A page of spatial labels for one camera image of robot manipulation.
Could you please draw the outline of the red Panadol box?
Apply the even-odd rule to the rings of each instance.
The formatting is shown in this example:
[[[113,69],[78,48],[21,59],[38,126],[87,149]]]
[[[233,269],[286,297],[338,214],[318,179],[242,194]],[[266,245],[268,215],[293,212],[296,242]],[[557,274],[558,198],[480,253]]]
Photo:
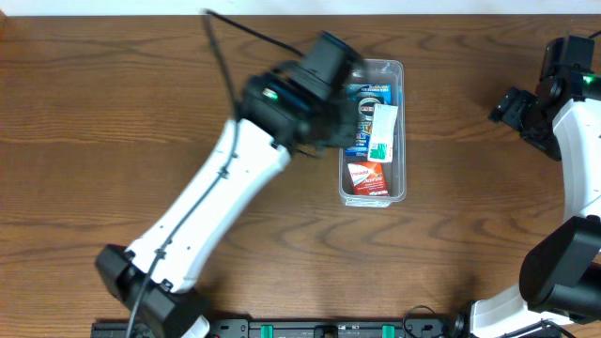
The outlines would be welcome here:
[[[353,192],[362,196],[388,196],[388,186],[379,162],[359,161],[347,165]]]

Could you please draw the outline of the blue Kool Fever box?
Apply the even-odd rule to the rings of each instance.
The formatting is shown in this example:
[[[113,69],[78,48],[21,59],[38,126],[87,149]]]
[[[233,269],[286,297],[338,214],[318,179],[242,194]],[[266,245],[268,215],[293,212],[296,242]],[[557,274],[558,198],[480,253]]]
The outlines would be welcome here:
[[[372,120],[360,121],[357,111],[357,98],[359,96],[380,96],[385,99],[386,105],[392,105],[392,86],[390,84],[349,84],[347,86],[347,107],[353,114],[357,115],[358,124],[355,142],[345,150],[345,155],[366,159],[372,131]]]

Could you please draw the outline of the white green Panadol box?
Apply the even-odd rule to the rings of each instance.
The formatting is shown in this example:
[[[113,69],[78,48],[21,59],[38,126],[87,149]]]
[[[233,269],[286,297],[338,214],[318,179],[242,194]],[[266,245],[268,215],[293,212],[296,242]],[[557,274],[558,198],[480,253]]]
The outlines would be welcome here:
[[[367,160],[386,163],[393,160],[394,127],[398,107],[376,104],[372,119],[372,131],[369,140]]]

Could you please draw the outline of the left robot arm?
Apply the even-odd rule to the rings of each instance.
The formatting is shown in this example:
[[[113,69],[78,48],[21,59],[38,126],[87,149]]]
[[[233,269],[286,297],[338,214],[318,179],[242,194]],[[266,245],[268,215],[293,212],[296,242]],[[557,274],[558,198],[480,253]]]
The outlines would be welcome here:
[[[205,337],[209,323],[195,285],[239,214],[289,165],[298,146],[352,145],[358,117],[345,86],[362,58],[322,33],[300,61],[249,79],[206,162],[171,207],[129,246],[106,245],[95,266],[131,317],[156,337]]]

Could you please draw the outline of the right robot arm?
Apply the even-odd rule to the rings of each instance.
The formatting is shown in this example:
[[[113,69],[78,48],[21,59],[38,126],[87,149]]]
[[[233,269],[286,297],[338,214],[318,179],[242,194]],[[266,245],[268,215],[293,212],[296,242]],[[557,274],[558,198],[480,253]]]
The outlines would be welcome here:
[[[562,224],[524,258],[517,284],[472,302],[451,337],[567,337],[600,318],[600,77],[595,37],[547,44],[533,92],[510,88],[491,111],[562,165]]]

